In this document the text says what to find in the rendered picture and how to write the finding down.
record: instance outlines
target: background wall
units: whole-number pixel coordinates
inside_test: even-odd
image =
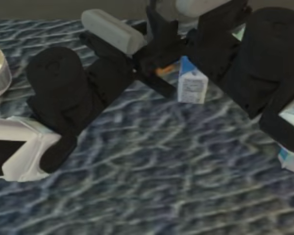
[[[101,8],[120,19],[142,19],[148,0],[0,0],[0,19],[79,19],[82,11]],[[179,16],[175,0],[162,0],[166,17]],[[283,6],[294,9],[294,0],[250,0],[255,8]]]

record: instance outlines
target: beige wall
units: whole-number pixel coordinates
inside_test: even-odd
[[[120,19],[142,19],[148,0],[0,0],[0,19],[79,19],[82,11],[101,8]],[[174,0],[162,0],[160,10],[177,17]],[[294,0],[250,0],[255,8],[283,6],[294,9]]]

